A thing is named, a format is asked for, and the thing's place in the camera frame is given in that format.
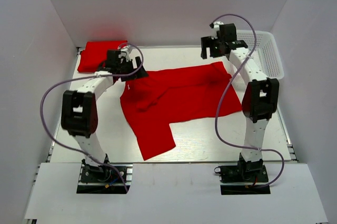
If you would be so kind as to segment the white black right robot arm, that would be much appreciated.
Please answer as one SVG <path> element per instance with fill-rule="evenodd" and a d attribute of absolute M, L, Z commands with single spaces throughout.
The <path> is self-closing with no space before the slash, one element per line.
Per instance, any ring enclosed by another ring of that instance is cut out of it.
<path fill-rule="evenodd" d="M 207 58 L 207 48 L 210 49 L 211 57 L 225 56 L 237 69 L 218 103 L 215 114 L 215 132 L 224 144 L 241 149 L 237 173 L 242 180 L 250 181 L 263 167 L 262 145 L 264 134 L 269 120 L 277 109 L 280 84 L 276 78 L 269 78 L 260 70 L 252 58 L 254 50 L 248 49 L 243 40 L 227 42 L 222 38 L 202 37 L 201 57 L 203 59 Z M 237 75 L 241 75 L 246 84 L 242 99 L 242 112 L 246 117 L 246 132 L 244 145 L 242 146 L 225 141 L 220 136 L 218 129 L 218 116 L 222 101 Z"/>

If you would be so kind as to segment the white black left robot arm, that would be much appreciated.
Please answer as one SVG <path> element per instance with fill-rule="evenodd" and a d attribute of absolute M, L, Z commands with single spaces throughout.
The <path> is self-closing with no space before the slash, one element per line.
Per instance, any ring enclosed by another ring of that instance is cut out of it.
<path fill-rule="evenodd" d="M 67 90 L 63 94 L 61 126 L 72 136 L 85 153 L 83 164 L 99 181 L 107 181 L 111 168 L 107 154 L 103 151 L 96 130 L 98 112 L 96 101 L 118 80 L 125 82 L 148 74 L 143 67 L 143 58 L 135 58 L 136 68 L 127 54 L 108 56 L 98 65 L 93 78 L 76 90 Z"/>

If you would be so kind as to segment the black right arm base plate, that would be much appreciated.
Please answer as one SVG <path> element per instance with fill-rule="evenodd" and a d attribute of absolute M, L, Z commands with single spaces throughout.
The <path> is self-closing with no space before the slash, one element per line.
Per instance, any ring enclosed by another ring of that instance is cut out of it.
<path fill-rule="evenodd" d="M 269 195 L 270 186 L 262 187 L 269 182 L 265 165 L 258 172 L 243 177 L 239 168 L 234 165 L 217 166 L 214 173 L 220 177 L 221 195 Z"/>

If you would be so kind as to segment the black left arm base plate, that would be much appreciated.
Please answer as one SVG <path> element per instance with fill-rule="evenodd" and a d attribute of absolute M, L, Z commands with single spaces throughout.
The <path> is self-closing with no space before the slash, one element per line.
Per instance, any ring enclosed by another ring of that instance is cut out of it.
<path fill-rule="evenodd" d="M 132 165 L 116 165 L 118 171 L 109 167 L 94 167 L 82 164 L 77 184 L 77 194 L 124 195 L 131 186 Z"/>

